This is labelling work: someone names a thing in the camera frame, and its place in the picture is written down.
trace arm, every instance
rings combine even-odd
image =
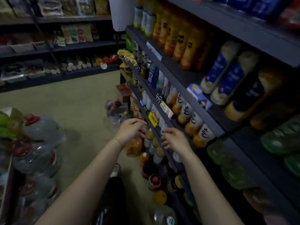
[[[36,225],[89,224],[122,148],[134,136],[144,138],[146,122],[129,119],[89,166],[40,217]]]
[[[204,225],[243,225],[234,209],[220,192],[201,160],[192,151],[183,132],[166,129],[162,146],[181,158]]]

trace forearm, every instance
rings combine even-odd
[[[40,217],[36,225],[89,224],[121,152],[113,139]]]
[[[220,192],[200,159],[191,151],[183,156],[182,162],[203,224],[242,225],[242,220]]]

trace yellow promotional tag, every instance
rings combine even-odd
[[[149,115],[148,115],[148,117],[149,117],[149,119],[150,119],[152,125],[153,125],[154,127],[157,127],[157,126],[158,126],[158,121],[157,121],[156,115],[155,115],[153,112],[150,112]]]

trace hand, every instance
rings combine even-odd
[[[163,130],[161,141],[163,142],[161,146],[164,149],[171,149],[180,157],[186,155],[187,152],[193,152],[184,133],[176,128]]]
[[[117,139],[122,148],[135,136],[140,138],[145,138],[147,122],[142,121],[137,118],[131,118],[125,120],[120,126],[117,134],[115,135],[115,139]]]

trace person's left hand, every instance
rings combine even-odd
[[[140,138],[145,138],[147,122],[142,121],[137,118],[131,118],[125,120],[120,126],[117,134],[115,135],[115,139],[117,139],[122,148],[135,136]]]

